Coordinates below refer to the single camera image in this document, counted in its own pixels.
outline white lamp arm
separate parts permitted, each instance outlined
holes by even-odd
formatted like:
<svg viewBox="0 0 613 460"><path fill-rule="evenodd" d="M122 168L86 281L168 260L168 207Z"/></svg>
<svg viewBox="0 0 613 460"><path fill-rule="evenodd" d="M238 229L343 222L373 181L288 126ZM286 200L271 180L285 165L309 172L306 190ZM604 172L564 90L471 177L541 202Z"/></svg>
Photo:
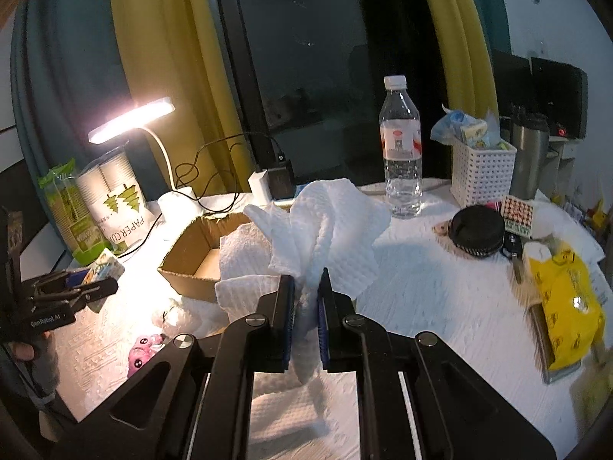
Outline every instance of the white lamp arm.
<svg viewBox="0 0 613 460"><path fill-rule="evenodd" d="M168 176L170 178L170 188L172 190L174 190L174 191L177 190L177 187L175 185L175 180L174 180L174 178L172 176L172 167L170 166L170 159L168 158L168 152L166 152L164 144L159 139L159 137L153 131L151 131L148 127L146 127L146 126L138 126L138 128L146 131L147 133L149 133L153 137L153 139L155 141L157 141L157 144L159 145L160 149L162 150L162 154L164 155L164 159L166 160L166 166L168 168Z"/></svg>

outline person's hand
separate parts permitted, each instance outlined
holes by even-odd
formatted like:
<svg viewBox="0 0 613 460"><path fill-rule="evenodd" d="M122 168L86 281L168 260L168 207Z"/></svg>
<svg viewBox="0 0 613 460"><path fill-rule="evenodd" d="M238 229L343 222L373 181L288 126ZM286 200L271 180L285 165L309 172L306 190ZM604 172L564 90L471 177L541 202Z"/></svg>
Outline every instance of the person's hand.
<svg viewBox="0 0 613 460"><path fill-rule="evenodd" d="M43 332L42 337L49 338L51 332ZM20 361L32 361L35 357L34 348L30 344L24 342L9 342L10 350L13 356Z"/></svg>

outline plastic water bottle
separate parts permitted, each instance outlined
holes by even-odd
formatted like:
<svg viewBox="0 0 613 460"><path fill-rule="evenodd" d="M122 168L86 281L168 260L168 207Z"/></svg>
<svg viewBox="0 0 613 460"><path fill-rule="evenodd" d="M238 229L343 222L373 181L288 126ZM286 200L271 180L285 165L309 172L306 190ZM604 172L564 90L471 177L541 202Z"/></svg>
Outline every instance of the plastic water bottle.
<svg viewBox="0 0 613 460"><path fill-rule="evenodd" d="M410 218L421 209L421 123L406 92L404 76L384 78L387 97L379 115L385 163L385 193L397 218Z"/></svg>

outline white tablecloth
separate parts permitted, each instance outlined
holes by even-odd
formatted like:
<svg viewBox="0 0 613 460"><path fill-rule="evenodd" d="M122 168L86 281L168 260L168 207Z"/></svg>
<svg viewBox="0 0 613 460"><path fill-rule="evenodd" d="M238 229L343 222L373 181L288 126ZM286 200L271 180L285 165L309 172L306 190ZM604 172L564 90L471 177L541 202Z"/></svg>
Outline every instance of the white tablecloth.
<svg viewBox="0 0 613 460"><path fill-rule="evenodd" d="M563 458L580 437L574 407L579 405L583 370L550 386L543 383L530 321L517 300L509 261L500 254L484 260L453 255L431 231L457 210L445 186L424 194L419 218L393 219L375 241L379 278L358 298L357 310L400 334L436 332ZM161 225L125 262L120 290L108 298L99 315L84 310L75 324L56 331L59 392L78 419L124 382L128 351L136 337L159 331L151 324L151 312L175 294L156 270L172 244L164 239ZM613 319L613 302L605 307L608 319ZM311 389L321 424L252 445L250 458L359 458L355 378L321 373Z"/></svg>

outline power adapter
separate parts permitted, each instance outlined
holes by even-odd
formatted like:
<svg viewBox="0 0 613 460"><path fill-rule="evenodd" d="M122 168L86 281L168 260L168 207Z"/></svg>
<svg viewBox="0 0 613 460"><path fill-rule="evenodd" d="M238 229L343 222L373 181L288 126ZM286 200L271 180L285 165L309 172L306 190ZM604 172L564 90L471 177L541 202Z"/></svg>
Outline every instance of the power adapter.
<svg viewBox="0 0 613 460"><path fill-rule="evenodd" d="M296 184L293 180L292 161L279 156L277 166L267 170L269 189L273 200L293 199Z"/></svg>

